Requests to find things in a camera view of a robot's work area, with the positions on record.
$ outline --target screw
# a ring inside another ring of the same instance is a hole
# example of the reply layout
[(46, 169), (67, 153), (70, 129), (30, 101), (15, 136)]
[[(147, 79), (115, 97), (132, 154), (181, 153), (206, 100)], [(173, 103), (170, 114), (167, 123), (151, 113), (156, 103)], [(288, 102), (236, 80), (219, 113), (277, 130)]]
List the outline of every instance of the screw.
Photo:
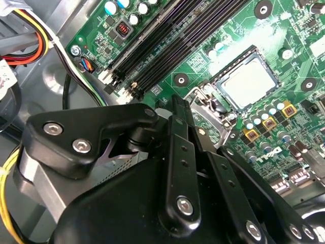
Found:
[(199, 128), (198, 131), (199, 131), (199, 133), (200, 133), (201, 135), (203, 135), (203, 136), (206, 135), (206, 133), (205, 133), (205, 131), (204, 131), (203, 129)]
[(246, 222), (246, 229), (255, 240), (260, 241), (262, 239), (260, 230), (252, 221)]
[(230, 155), (234, 155), (234, 152), (229, 148), (227, 148), (227, 153), (229, 153)]
[(180, 197), (177, 199), (177, 207), (182, 212), (182, 214), (187, 216), (192, 215), (194, 212), (193, 205), (188, 199), (184, 197)]
[(183, 124), (183, 121), (181, 119), (179, 119), (179, 118), (176, 119), (176, 122), (179, 123), (180, 125)]
[(86, 154), (90, 152), (91, 145), (85, 139), (77, 139), (72, 143), (72, 147), (75, 151), (81, 154)]
[(312, 240), (315, 239), (314, 234), (307, 228), (307, 226), (303, 225), (303, 230), (305, 232), (305, 234)]
[(296, 238), (298, 238), (298, 239), (301, 239), (301, 238), (302, 238), (301, 233), (300, 233), (300, 231), (297, 229), (296, 226), (294, 226), (294, 225), (289, 225), (289, 228), (290, 228), (290, 231), (292, 232), (292, 234), (293, 234)]
[(156, 114), (155, 114), (155, 112), (153, 112), (151, 109), (149, 109), (149, 108), (146, 108), (145, 110), (145, 113), (147, 114), (147, 115), (149, 115), (150, 117), (154, 117)]
[(58, 136), (63, 132), (63, 128), (56, 123), (48, 123), (44, 125), (43, 130), (51, 136)]
[(230, 113), (230, 114), (228, 114), (227, 118), (229, 120), (234, 120), (236, 118), (236, 115), (234, 113)]
[(70, 53), (73, 55), (73, 56), (80, 56), (81, 55), (81, 48), (78, 46), (78, 45), (73, 45), (71, 48), (70, 48)]

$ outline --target motherboard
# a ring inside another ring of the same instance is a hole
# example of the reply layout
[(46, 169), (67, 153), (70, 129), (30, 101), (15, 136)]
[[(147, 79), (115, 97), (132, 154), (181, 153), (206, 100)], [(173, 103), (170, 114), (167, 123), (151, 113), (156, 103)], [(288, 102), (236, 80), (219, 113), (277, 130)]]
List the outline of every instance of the motherboard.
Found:
[(146, 15), (141, 1), (117, 1), (116, 14), (108, 2), (68, 50), (80, 48), (120, 104), (162, 108), (178, 94), (216, 147), (238, 151), (279, 194), (325, 182), (324, 0), (148, 0)]

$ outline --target cpu socket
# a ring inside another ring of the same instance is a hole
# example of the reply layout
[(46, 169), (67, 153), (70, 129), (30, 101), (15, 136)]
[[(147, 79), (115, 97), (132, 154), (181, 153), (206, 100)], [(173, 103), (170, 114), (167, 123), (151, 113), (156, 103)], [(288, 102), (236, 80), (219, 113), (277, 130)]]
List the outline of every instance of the cpu socket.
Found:
[(255, 46), (217, 74), (214, 84), (238, 113), (249, 109), (280, 86)]

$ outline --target capacitor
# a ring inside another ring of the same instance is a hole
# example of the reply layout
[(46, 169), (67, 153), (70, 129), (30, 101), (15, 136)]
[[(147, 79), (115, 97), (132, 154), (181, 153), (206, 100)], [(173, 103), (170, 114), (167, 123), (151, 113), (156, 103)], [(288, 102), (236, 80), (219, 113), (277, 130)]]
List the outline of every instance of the capacitor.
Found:
[(288, 150), (295, 158), (299, 158), (301, 156), (301, 152), (299, 152), (299, 150), (294, 145), (290, 145), (288, 147)]
[(128, 21), (130, 25), (136, 26), (140, 24), (141, 22), (141, 17), (138, 14), (130, 14)]
[(131, 5), (130, 0), (117, 0), (117, 4), (122, 9), (127, 9)]
[(151, 4), (151, 5), (157, 5), (159, 3), (159, 0), (148, 0), (148, 2)]
[(224, 48), (224, 44), (222, 42), (217, 42), (215, 45), (214, 45), (214, 49), (218, 52), (221, 52)]
[(294, 56), (294, 52), (291, 49), (282, 48), (280, 50), (280, 56), (284, 60), (288, 60)]
[(286, 131), (280, 131), (278, 133), (278, 138), (282, 140), (282, 142), (287, 143), (291, 141), (291, 136), (288, 135)]
[(302, 162), (303, 160), (304, 160), (304, 158), (302, 158), (302, 157), (297, 158), (298, 162)]
[(250, 120), (248, 120), (248, 119), (245, 119), (245, 120), (243, 121), (243, 124), (244, 124), (244, 126), (246, 127), (246, 129), (248, 129), (248, 130), (251, 130), (251, 129), (254, 128), (254, 124), (252, 123), (252, 121), (250, 121)]
[(115, 15), (118, 12), (118, 5), (117, 2), (114, 1), (109, 1), (107, 3), (105, 3), (105, 11), (108, 15)]
[(209, 59), (211, 60), (216, 60), (217, 58), (217, 52), (216, 50), (212, 49), (212, 48), (209, 48), (207, 50), (207, 56), (209, 57)]
[(303, 144), (301, 141), (296, 141), (295, 142), (295, 146), (298, 148), (298, 150), (305, 154), (306, 152), (308, 152), (307, 147), (305, 146), (305, 144)]
[(245, 156), (247, 157), (247, 159), (250, 163), (254, 163), (257, 160), (257, 156), (255, 155), (255, 153), (253, 151), (247, 151), (245, 153)]
[(274, 107), (276, 107), (276, 109), (278, 110), (282, 110), (284, 109), (284, 103), (282, 103), (279, 99), (274, 99), (272, 101), (272, 104)]
[(139, 3), (138, 12), (141, 15), (147, 15), (150, 12), (150, 6), (146, 3)]
[(276, 108), (272, 105), (265, 105), (264, 109), (269, 113), (269, 115), (274, 115), (276, 113)]
[(267, 120), (269, 118), (269, 114), (265, 110), (258, 110), (257, 111), (258, 117), (260, 117), (262, 120)]
[(325, 14), (325, 4), (315, 3), (310, 7), (312, 14)]
[(261, 142), (259, 146), (266, 154), (272, 152), (273, 150), (268, 142)]
[(253, 121), (254, 125), (259, 125), (262, 123), (262, 120), (255, 114), (250, 116), (250, 120)]

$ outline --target orange wire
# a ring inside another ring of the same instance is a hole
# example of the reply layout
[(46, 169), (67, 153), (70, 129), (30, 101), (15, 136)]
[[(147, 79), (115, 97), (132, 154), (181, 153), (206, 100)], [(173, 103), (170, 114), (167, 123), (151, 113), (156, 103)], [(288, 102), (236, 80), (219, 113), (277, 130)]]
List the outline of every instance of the orange wire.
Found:
[(41, 55), (42, 50), (43, 50), (43, 41), (42, 38), (40, 36), (40, 34), (37, 34), (37, 38), (39, 39), (39, 48), (37, 50), (37, 53), (35, 53), (35, 55), (33, 57), (30, 57), (29, 59), (26, 59), (24, 61), (17, 61), (17, 62), (8, 62), (9, 65), (27, 65), (32, 63), (38, 56)]
[(86, 61), (88, 70), (92, 71), (92, 66), (91, 66), (90, 62), (87, 59), (85, 59), (85, 61)]

